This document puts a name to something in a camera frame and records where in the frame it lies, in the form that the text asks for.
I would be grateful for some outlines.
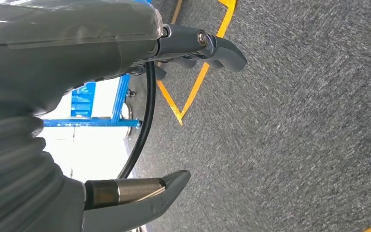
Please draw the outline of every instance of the blue shelf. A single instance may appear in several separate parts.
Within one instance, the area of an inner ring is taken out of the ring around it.
[[[112,117],[91,117],[96,83],[74,90],[72,93],[71,116],[82,115],[84,118],[45,119],[45,127],[140,127],[138,119],[123,119],[121,111],[126,101],[126,93],[130,83],[130,75],[120,77],[114,100]]]

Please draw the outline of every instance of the screw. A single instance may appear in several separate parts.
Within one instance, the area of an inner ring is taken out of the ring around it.
[[[142,125],[143,125],[143,121],[139,121],[139,123],[137,123],[136,128],[139,129],[140,127],[142,127]]]
[[[200,30],[197,33],[197,41],[199,42],[201,46],[207,45],[207,35],[205,34],[203,30]]]

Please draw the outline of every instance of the white wall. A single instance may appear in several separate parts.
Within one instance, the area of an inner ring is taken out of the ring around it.
[[[98,82],[92,116],[111,116],[118,78]],[[70,117],[71,94],[63,97],[59,106],[44,119]],[[45,151],[52,154],[65,176],[85,182],[88,179],[116,178],[127,160],[123,142],[127,127],[59,127],[45,128]]]

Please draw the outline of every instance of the robotic finger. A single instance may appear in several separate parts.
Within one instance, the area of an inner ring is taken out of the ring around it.
[[[192,68],[198,60],[210,64],[215,69],[225,68],[232,72],[241,71],[247,64],[243,53],[230,41],[207,34],[197,28],[174,24],[164,24],[163,36],[158,39],[153,57],[139,60],[174,62],[184,68]]]
[[[116,186],[119,186],[119,181],[121,180],[117,180],[116,185],[114,184],[115,180],[110,180],[111,191],[109,193],[99,191],[96,195],[91,192],[93,199],[103,198],[106,199],[107,203],[103,202],[103,207],[85,211],[84,232],[125,232],[159,218],[180,195],[190,177],[190,172],[186,170],[166,175],[161,178],[165,186],[165,190],[162,193],[141,201],[132,201],[123,204],[118,204],[119,197],[132,198],[133,195],[139,193],[140,195],[138,197],[145,196],[147,193],[158,189],[161,186],[161,181],[154,178],[136,184],[136,181],[130,181],[128,179],[127,184],[117,191]]]

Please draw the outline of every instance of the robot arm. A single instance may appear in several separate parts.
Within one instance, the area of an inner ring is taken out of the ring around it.
[[[231,71],[246,64],[231,42],[163,25],[141,0],[0,0],[0,232],[125,232],[163,215],[189,171],[84,185],[43,151],[35,116],[88,81],[142,74],[148,61],[198,60]]]

